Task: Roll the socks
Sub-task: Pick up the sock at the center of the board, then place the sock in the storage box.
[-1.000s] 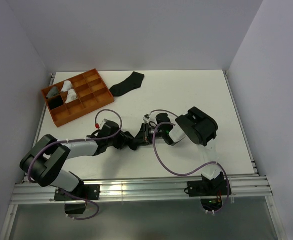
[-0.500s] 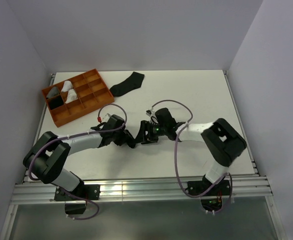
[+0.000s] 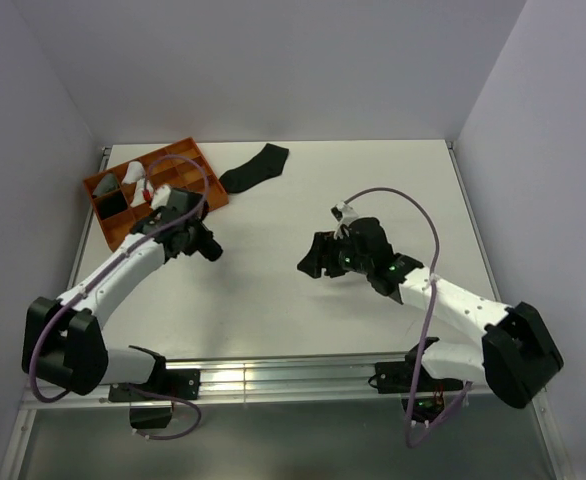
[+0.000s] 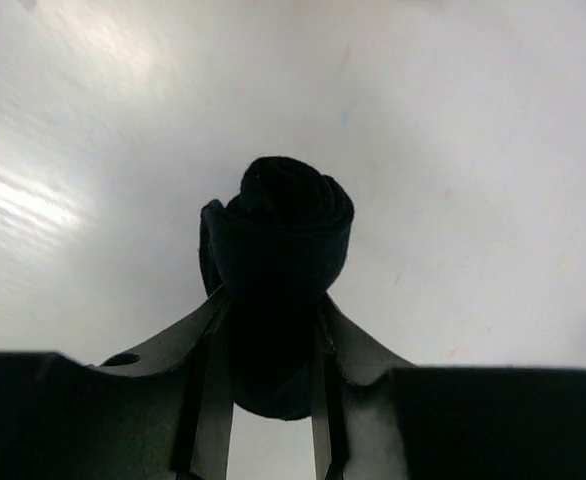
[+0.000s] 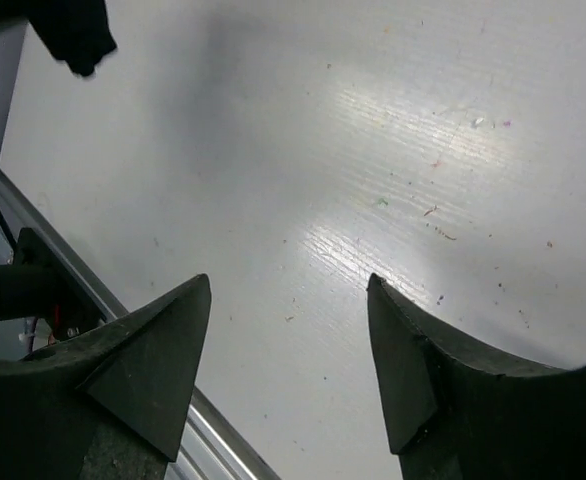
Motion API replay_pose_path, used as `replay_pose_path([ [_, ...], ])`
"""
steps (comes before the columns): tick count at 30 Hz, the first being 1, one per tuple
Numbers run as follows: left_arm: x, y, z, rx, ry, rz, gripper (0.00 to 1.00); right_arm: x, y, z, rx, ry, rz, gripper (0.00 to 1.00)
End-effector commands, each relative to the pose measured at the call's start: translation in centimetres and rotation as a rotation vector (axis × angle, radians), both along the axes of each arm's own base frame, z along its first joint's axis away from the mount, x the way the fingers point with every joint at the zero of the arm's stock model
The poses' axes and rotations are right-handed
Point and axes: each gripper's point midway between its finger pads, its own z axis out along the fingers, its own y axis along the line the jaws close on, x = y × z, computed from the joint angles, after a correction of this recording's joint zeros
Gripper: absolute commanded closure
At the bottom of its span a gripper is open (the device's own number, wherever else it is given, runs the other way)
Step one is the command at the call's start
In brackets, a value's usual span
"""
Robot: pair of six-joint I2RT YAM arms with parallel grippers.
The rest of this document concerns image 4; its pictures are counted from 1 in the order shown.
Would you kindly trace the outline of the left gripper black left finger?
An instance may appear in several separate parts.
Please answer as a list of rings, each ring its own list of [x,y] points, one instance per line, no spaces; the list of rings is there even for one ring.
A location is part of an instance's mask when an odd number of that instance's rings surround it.
[[[95,367],[105,393],[95,479],[224,479],[233,419],[224,319],[217,290],[200,307]]]

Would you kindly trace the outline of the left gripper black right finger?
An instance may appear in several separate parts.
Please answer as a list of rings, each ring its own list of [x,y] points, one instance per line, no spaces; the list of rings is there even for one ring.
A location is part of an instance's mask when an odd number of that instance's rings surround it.
[[[324,296],[313,324],[311,416],[318,479],[408,479],[397,374],[415,365]]]

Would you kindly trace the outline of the black sock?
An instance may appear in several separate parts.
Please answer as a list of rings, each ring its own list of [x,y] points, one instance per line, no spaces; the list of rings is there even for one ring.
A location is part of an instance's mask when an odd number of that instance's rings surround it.
[[[330,176],[290,157],[261,157],[238,195],[200,214],[207,294],[224,288],[234,401],[284,421],[310,414],[312,325],[347,258],[354,204]]]

